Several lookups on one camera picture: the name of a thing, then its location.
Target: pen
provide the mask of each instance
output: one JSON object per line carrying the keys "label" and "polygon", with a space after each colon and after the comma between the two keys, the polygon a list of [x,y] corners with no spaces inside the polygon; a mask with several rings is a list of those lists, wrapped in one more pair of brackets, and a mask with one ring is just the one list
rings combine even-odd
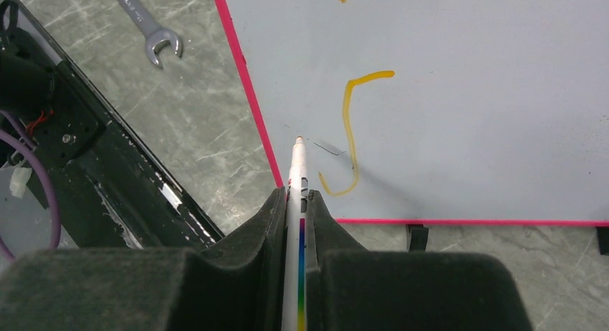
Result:
{"label": "pen", "polygon": [[305,216],[309,181],[305,158],[305,143],[301,136],[292,147],[292,165],[289,168],[286,206],[286,261],[284,276],[284,300],[282,312],[283,331],[307,329],[305,301]]}

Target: pink border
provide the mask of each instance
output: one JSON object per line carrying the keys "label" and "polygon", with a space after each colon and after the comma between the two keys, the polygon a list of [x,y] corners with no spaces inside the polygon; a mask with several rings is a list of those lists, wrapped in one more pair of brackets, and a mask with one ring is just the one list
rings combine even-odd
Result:
{"label": "pink border", "polygon": [[[239,39],[237,38],[237,32],[235,31],[235,27],[233,26],[233,18],[231,17],[231,13],[228,10],[226,0],[214,1],[216,8],[218,8],[218,15],[220,16],[220,21],[222,22],[222,26],[224,27],[224,32],[226,33],[228,45],[231,47],[231,52],[233,53],[233,59],[235,60],[237,71],[239,72],[241,83],[243,84],[243,90],[245,91],[246,97],[251,108],[252,116],[254,117],[256,127],[258,128],[258,133],[260,134],[260,140],[262,141],[262,146],[264,148],[264,152],[266,153],[266,158],[269,160],[271,172],[273,173],[273,177],[275,178],[275,184],[277,185],[277,187],[281,187],[284,185],[284,183],[282,182],[282,174],[279,171],[279,166],[277,165],[277,160],[275,159],[275,154],[273,152],[271,140],[269,139],[269,134],[266,132],[264,119],[262,118],[262,112],[260,112],[260,105],[258,104],[256,93],[254,92],[254,85],[251,82],[249,71],[247,69],[246,58],[243,55],[243,51],[241,51],[241,45],[239,44]],[[340,223],[374,223],[386,225],[410,225],[424,223],[426,225],[568,225],[590,227],[609,226],[609,220],[381,220],[373,218],[338,218],[337,221]]]}

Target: silver wrench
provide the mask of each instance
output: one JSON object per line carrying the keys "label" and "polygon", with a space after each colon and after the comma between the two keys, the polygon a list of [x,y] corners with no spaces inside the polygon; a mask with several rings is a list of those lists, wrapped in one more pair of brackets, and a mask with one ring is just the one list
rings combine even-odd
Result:
{"label": "silver wrench", "polygon": [[146,57],[154,66],[163,68],[159,59],[159,52],[167,45],[171,45],[178,57],[182,57],[182,40],[180,36],[169,28],[161,26],[139,0],[117,0],[144,35],[146,43],[144,50]]}

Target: wrench head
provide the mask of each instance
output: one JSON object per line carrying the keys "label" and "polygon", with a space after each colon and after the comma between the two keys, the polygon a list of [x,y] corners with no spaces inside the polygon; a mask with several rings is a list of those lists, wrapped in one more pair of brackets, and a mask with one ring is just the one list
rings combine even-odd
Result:
{"label": "wrench head", "polygon": [[163,47],[168,45],[171,45],[176,56],[182,57],[182,39],[171,29],[161,28],[146,37],[146,57],[155,67],[163,68],[163,64],[159,59],[159,52],[161,52]]}

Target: whiteboard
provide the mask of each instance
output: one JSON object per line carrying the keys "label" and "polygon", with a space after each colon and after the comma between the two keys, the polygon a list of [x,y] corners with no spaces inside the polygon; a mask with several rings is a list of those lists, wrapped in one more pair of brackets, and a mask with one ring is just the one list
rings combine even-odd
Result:
{"label": "whiteboard", "polygon": [[335,218],[609,224],[609,0],[216,4],[276,181],[303,136]]}

